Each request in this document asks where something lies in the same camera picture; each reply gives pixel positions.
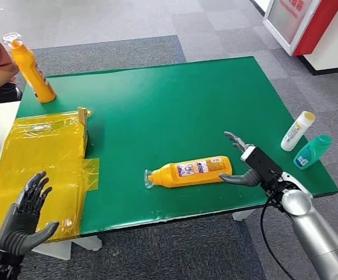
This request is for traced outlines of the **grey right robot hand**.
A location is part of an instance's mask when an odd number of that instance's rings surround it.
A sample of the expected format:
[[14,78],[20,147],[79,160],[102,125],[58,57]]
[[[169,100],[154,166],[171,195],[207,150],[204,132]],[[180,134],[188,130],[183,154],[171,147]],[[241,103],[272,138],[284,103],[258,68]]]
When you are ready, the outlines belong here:
[[[254,145],[245,143],[241,138],[232,132],[225,131],[223,135],[232,141],[232,146],[239,149],[243,155],[248,149],[251,151],[250,147],[255,148]],[[218,176],[225,183],[247,187],[255,187],[262,182],[262,178],[253,169],[250,169],[243,175],[229,175],[226,173],[220,173]]]

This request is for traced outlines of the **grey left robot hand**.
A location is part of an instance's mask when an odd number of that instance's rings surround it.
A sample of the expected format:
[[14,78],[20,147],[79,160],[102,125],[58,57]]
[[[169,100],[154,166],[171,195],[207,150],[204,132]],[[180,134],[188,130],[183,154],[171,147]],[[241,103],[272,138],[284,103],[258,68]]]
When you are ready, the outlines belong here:
[[23,256],[48,240],[59,227],[58,221],[50,221],[36,231],[41,210],[51,187],[43,188],[49,181],[45,171],[29,179],[17,200],[12,203],[0,228],[0,250]]

